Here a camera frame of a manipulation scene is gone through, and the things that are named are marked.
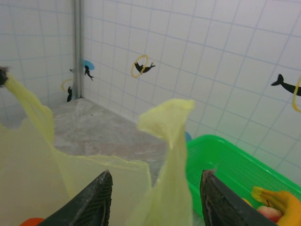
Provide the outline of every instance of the banana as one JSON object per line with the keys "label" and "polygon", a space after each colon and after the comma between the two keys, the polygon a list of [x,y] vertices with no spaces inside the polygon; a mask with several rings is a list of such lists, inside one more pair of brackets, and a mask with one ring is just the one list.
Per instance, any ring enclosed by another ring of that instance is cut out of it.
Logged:
{"label": "banana", "polygon": [[251,196],[283,214],[277,222],[278,226],[301,226],[301,202],[291,193],[272,192],[261,187],[253,187]]}

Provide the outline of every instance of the gray floor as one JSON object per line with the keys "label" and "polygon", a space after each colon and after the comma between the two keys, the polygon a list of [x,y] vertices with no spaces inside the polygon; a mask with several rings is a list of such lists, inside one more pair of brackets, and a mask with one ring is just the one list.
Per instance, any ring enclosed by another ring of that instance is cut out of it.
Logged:
{"label": "gray floor", "polygon": [[[145,161],[154,183],[164,162],[164,142],[136,130],[135,124],[84,99],[53,109],[55,147],[70,155],[117,155]],[[196,214],[194,226],[204,222]]]}

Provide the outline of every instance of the metal pole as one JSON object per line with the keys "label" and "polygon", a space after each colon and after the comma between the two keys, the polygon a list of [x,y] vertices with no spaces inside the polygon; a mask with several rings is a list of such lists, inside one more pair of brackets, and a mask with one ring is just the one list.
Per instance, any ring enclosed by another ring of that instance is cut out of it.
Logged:
{"label": "metal pole", "polygon": [[74,0],[74,83],[72,95],[82,98],[83,90],[83,34],[84,34],[84,1]]}

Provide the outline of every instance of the plastic bag handle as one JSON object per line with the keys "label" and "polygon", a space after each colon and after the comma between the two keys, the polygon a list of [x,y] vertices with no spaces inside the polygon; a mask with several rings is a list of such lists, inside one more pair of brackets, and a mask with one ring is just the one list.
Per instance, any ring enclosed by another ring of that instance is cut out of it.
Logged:
{"label": "plastic bag handle", "polygon": [[11,73],[8,73],[5,87],[17,98],[28,118],[44,138],[53,144],[55,129],[52,111],[47,106],[43,106],[39,99],[18,82]]}

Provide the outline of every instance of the blue object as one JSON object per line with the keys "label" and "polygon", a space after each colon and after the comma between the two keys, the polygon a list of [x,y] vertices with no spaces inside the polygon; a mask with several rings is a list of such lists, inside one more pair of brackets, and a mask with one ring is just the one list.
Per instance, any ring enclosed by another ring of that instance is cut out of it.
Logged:
{"label": "blue object", "polygon": [[83,67],[85,67],[85,66],[88,66],[90,70],[94,70],[94,69],[95,69],[94,64],[92,64],[92,63],[91,63],[90,61],[88,61],[88,60],[84,60],[84,65],[83,65]]}
{"label": "blue object", "polygon": [[187,132],[187,131],[185,131],[185,140],[186,140],[186,142],[192,140],[192,138],[191,138],[189,132]]}

